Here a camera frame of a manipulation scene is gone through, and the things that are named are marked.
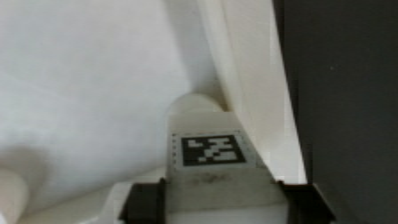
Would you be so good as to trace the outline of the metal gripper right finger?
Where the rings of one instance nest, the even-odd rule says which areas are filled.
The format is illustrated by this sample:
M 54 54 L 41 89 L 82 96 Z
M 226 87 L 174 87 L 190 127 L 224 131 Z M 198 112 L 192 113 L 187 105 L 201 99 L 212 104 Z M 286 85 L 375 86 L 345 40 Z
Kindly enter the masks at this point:
M 315 186 L 278 184 L 288 199 L 288 224 L 333 224 L 336 215 Z

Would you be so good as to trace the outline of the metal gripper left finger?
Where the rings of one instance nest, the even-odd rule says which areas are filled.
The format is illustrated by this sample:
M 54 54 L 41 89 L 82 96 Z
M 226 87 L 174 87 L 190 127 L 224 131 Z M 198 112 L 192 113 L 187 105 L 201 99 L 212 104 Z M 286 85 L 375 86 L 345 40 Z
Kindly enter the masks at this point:
M 134 184 L 119 221 L 123 224 L 166 224 L 166 179 Z

